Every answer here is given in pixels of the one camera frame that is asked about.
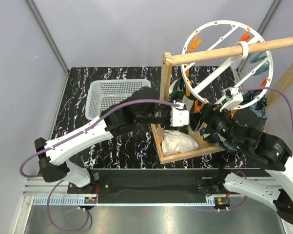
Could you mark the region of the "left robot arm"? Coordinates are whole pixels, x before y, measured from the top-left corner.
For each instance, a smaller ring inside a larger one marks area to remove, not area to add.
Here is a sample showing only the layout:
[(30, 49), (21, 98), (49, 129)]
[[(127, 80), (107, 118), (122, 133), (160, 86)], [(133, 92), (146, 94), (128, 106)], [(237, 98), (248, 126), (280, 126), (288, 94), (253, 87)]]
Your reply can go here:
[(70, 158), (100, 142), (111, 140), (140, 123), (172, 125), (172, 113), (179, 105), (147, 97), (152, 89), (143, 87), (118, 104), (110, 106), (99, 116), (74, 131), (46, 141), (35, 141), (39, 157), (40, 176), (47, 183), (67, 181), (90, 193), (95, 179), (89, 169), (80, 167)]

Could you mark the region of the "white round clip hanger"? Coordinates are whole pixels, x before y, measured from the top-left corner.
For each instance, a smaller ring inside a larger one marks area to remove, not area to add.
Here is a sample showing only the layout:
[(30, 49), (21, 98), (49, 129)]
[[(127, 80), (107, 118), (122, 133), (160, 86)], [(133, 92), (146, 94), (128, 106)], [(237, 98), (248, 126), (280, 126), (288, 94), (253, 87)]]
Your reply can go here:
[[(189, 47), (190, 47), (190, 43), (192, 41), (193, 36), (195, 35), (195, 32), (198, 31), (198, 34), (206, 29), (206, 28), (210, 28), (210, 27), (215, 27), (215, 26), (220, 26), (220, 25), (228, 25), (231, 27), (230, 31), (228, 31), (225, 35), (221, 36), (218, 41), (216, 41), (213, 45), (211, 45), (208, 50), (213, 50), (216, 46), (218, 46), (220, 43), (222, 43), (222, 41), (224, 41), (229, 35), (231, 35), (235, 30), (241, 28), (243, 30), (247, 30), (248, 27), (247, 25), (237, 22), (237, 21), (232, 21), (232, 20), (218, 20), (218, 21), (212, 21), (209, 23), (206, 23), (202, 26), (200, 26), (199, 28), (197, 28), (195, 31), (193, 31), (191, 33), (191, 35), (187, 38), (185, 44), (184, 44), (184, 48), (182, 50), (182, 54), (186, 54), (186, 51), (189, 52)], [(254, 29), (250, 28), (250, 35), (251, 38), (248, 42), (248, 44), (251, 43), (257, 43), (257, 42), (264, 42), (265, 40), (263, 39), (263, 37)], [(263, 56), (267, 55), (269, 57), (269, 62), (270, 62), (270, 69), (268, 70), (268, 76), (266, 79), (264, 79), (264, 81), (262, 82), (261, 86), (262, 87), (269, 87), (271, 85), (272, 79), (273, 79), (273, 58), (272, 58), (272, 54), (270, 51), (264, 51), (264, 52), (260, 52), (262, 53)], [(239, 60), (246, 60), (246, 58), (248, 57), (250, 53), (246, 53), (243, 52), (242, 56), (236, 56), (236, 57), (229, 57), (225, 62), (223, 62), (218, 68), (216, 68), (210, 75), (208, 75), (201, 83), (199, 83), (195, 88), (193, 87), (189, 87), (189, 89), (191, 90), (192, 95), (197, 98), (198, 100), (200, 100), (201, 102), (203, 102), (204, 104), (208, 103), (209, 101), (206, 98), (202, 98), (199, 93), (205, 89), (207, 86), (211, 85), (212, 81), (214, 81), (218, 76), (220, 76), (227, 68), (229, 68), (231, 65), (233, 65), (235, 62), (239, 61)], [(257, 68), (260, 67), (261, 62), (257, 63), (258, 65), (251, 70), (251, 72), (249, 72), (244, 78), (242, 78), (234, 87), (239, 88), (248, 78), (250, 78), (251, 76), (254, 76), (254, 72), (256, 71)], [(190, 63), (190, 64), (183, 64), (181, 65), (181, 71), (182, 71), (182, 77), (183, 80), (185, 82), (185, 84), (187, 86), (188, 83), (187, 81), (190, 80), (187, 76), (188, 71), (190, 70), (190, 68), (192, 68), (195, 65), (194, 62)]]

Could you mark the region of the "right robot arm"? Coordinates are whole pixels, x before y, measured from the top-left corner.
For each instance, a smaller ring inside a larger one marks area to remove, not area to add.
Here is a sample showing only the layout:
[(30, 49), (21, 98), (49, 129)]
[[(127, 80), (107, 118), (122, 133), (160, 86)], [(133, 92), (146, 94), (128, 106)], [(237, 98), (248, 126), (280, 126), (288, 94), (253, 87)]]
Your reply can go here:
[(216, 193), (226, 190), (257, 200), (293, 224), (293, 154), (282, 139), (263, 131), (265, 122), (265, 118), (250, 109), (232, 115), (213, 104), (190, 114), (190, 128), (199, 131), (206, 142), (230, 153), (244, 154), (280, 184), (280, 188), (271, 188), (220, 169), (212, 177), (212, 189)]

